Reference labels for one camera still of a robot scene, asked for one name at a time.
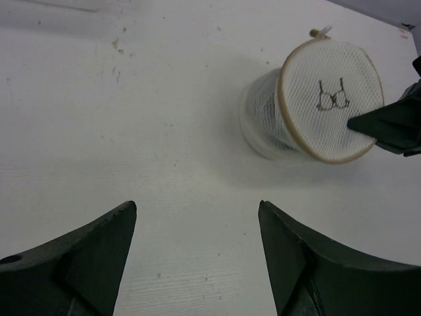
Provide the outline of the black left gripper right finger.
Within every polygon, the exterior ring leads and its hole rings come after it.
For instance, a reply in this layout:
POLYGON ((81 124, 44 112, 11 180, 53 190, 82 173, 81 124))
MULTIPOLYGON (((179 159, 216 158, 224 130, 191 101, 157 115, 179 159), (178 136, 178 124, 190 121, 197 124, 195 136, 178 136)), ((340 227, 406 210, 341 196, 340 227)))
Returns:
POLYGON ((420 267, 362 253, 259 205, 278 315, 419 315, 420 267))

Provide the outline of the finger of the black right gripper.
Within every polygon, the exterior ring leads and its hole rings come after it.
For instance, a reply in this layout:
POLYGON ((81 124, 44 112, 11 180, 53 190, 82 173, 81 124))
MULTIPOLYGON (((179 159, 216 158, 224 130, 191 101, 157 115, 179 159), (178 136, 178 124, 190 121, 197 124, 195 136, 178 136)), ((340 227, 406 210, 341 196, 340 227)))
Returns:
POLYGON ((350 118, 347 127, 370 136, 376 145, 394 154, 420 154, 420 102, 398 101, 386 107, 350 118))

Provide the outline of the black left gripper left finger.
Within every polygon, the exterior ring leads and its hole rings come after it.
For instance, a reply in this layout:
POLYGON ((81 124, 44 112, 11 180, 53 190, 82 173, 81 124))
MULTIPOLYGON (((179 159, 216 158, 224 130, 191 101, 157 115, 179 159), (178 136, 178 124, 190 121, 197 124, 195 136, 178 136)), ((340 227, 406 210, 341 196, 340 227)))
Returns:
POLYGON ((49 242, 1 259, 2 315, 112 315, 137 207, 126 201, 49 242))

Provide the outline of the white mesh laundry bag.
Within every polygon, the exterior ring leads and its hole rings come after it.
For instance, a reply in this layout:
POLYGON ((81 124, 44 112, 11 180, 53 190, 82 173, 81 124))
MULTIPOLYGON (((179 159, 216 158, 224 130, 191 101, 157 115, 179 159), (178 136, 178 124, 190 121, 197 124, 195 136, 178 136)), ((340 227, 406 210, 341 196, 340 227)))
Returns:
POLYGON ((373 148, 373 137, 347 123, 385 105, 378 71, 365 50, 328 33, 312 30, 280 68, 245 90, 239 125, 262 156, 337 165, 373 148))

